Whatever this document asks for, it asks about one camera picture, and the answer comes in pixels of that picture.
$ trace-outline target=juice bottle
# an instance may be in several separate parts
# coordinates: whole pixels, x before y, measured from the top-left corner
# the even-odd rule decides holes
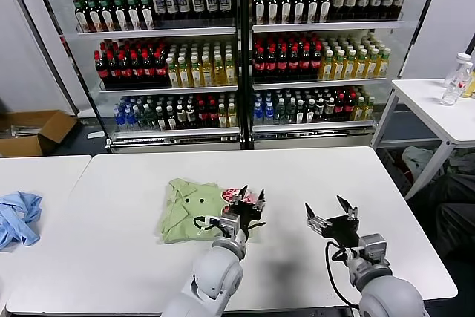
[[[389,65],[389,55],[391,54],[390,48],[385,48],[383,51],[382,57],[380,57],[376,63],[376,68],[374,70],[375,78],[384,78],[386,77],[387,66]]]
[[[343,61],[343,79],[352,79],[353,68],[355,67],[355,50],[348,51],[348,57]]]
[[[361,79],[363,78],[364,68],[366,67],[366,56],[368,54],[368,50],[366,48],[362,48],[359,51],[358,59],[355,61],[355,65],[353,66],[353,73],[351,77],[354,79]]]
[[[332,70],[330,71],[330,80],[341,79],[343,73],[344,51],[338,50],[336,58],[332,63]]]
[[[327,50],[325,59],[320,66],[320,79],[322,81],[328,81],[330,78],[330,71],[332,70],[332,58],[333,51]]]
[[[376,68],[376,63],[378,61],[379,50],[377,48],[371,49],[370,58],[367,59],[366,65],[364,66],[363,78],[373,78],[374,70]]]

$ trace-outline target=refrigerator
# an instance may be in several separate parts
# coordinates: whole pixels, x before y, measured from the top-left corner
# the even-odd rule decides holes
[[[308,19],[310,0],[302,0],[301,5],[297,5],[299,0],[289,0],[288,21],[279,15],[269,21],[270,0],[202,0],[203,13],[199,0],[117,0],[120,5],[115,0],[91,0],[91,6],[88,0],[23,1],[63,81],[74,83],[75,91],[77,87],[84,91],[81,105],[92,107],[112,152],[367,145],[389,97],[390,81],[401,76],[430,4],[430,0],[403,0],[399,2],[402,6],[393,11],[394,0],[385,8],[381,5],[384,0],[379,0],[370,11],[356,9],[357,0],[353,4],[341,0],[341,5],[339,0],[328,0],[328,17],[321,20],[324,0],[316,0],[314,19]],[[165,13],[160,12],[160,1],[164,1]],[[282,0],[275,0],[273,9],[277,14],[282,8]],[[116,13],[120,9],[125,14],[122,22],[121,13]],[[296,18],[295,9],[301,9],[301,19]],[[300,42],[294,58],[297,67],[292,69],[291,39]],[[347,76],[338,75],[340,66],[333,63],[338,62],[338,50],[344,47],[341,63],[347,68],[347,62],[351,62],[348,46],[357,53],[365,41],[369,56],[364,61],[370,62],[373,48],[381,51],[374,57],[373,67],[381,67],[381,55],[390,48],[386,70],[378,76],[371,71],[365,76],[352,76],[352,71]],[[324,75],[320,67],[306,67],[307,42],[316,59],[319,44],[320,67],[327,54],[324,46],[335,52],[335,61],[328,59],[327,65],[337,74]],[[289,46],[287,67],[278,72],[279,62],[269,57],[269,44],[274,44],[277,56],[283,43]],[[263,61],[256,61],[256,45],[263,48]],[[211,62],[209,81],[204,79],[203,54]],[[263,73],[256,70],[261,65]],[[227,70],[232,70],[232,75],[228,76]],[[279,93],[285,99],[280,117],[276,115]],[[344,94],[344,113],[327,114],[326,107],[323,115],[315,112],[309,104],[310,99],[318,103],[318,93],[325,95],[325,105],[328,93],[335,102]],[[255,110],[259,97],[265,107],[262,117]],[[272,117],[265,115],[267,97],[272,103]],[[374,106],[365,117],[352,115],[359,97],[364,98],[364,108],[369,98],[374,98]],[[292,98],[297,105],[301,98],[303,106],[290,108]],[[135,111],[137,100],[141,105]],[[147,117],[146,103],[152,112],[148,111]]]

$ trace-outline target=black cable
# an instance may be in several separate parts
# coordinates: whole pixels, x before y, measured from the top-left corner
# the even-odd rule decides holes
[[[337,248],[339,249],[344,249],[344,247],[342,246],[339,246],[335,243],[333,243],[332,241],[327,241],[327,245],[325,246],[325,263],[327,263],[327,272],[328,272],[328,277],[330,278],[330,283],[332,284],[332,287],[333,289],[335,290],[335,293],[338,295],[338,297],[345,303],[347,304],[348,306],[350,306],[351,308],[355,308],[357,310],[359,310],[359,305],[357,304],[352,304],[351,302],[349,302],[341,293],[340,291],[338,291],[338,288],[336,287],[335,285],[335,281],[333,280],[333,274],[332,274],[332,270],[330,269],[330,259],[329,259],[329,249],[330,249],[330,244],[332,244],[333,246],[336,246]]]

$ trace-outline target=water bottle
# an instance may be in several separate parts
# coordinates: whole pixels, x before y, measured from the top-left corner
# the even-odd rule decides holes
[[[471,68],[473,66],[472,62],[465,62],[462,64],[462,68],[455,73],[442,95],[443,105],[454,105],[459,100],[471,81]]]
[[[125,117],[124,117],[124,114],[118,108],[114,108],[114,119],[116,121],[117,130],[125,131],[126,130]]]
[[[263,125],[263,111],[259,102],[254,106],[254,125]]]
[[[469,62],[471,61],[472,59],[472,56],[470,55],[467,55],[466,53],[458,53],[457,54],[457,58],[456,58],[456,61],[457,61],[457,66],[456,68],[451,71],[446,77],[445,77],[445,81],[444,81],[444,87],[448,87],[449,83],[451,82],[451,80],[455,77],[456,73],[458,71],[460,71],[460,69],[462,69],[462,66],[464,63],[466,62]]]
[[[274,124],[274,108],[272,102],[266,102],[266,117],[264,118],[264,125]]]

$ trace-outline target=metal shelf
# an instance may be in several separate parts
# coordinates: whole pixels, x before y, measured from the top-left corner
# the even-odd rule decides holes
[[[287,31],[329,31],[329,30],[363,30],[363,29],[396,29],[412,27],[417,22],[316,22],[313,24],[275,24],[253,25],[254,33],[285,33]]]
[[[111,31],[103,33],[78,33],[82,39],[136,39],[140,37],[175,37],[175,36],[209,36],[209,35],[233,35],[236,33],[235,26],[223,27],[190,27],[182,29],[157,29],[136,31]]]
[[[193,87],[193,88],[159,88],[159,89],[124,89],[112,91],[97,91],[99,96],[151,96],[155,94],[191,94],[191,93],[222,93],[236,92],[236,85],[224,85],[220,87]]]
[[[319,131],[335,129],[373,128],[373,120],[355,122],[315,122],[311,124],[282,124],[282,125],[256,125],[252,128],[254,134],[289,133],[295,131]]]
[[[279,83],[258,83],[252,85],[255,91],[266,89],[291,89],[291,88],[315,88],[315,87],[340,87],[343,85],[379,85],[387,83],[387,78],[368,79],[340,79],[337,81],[310,81],[310,82],[279,82]]]

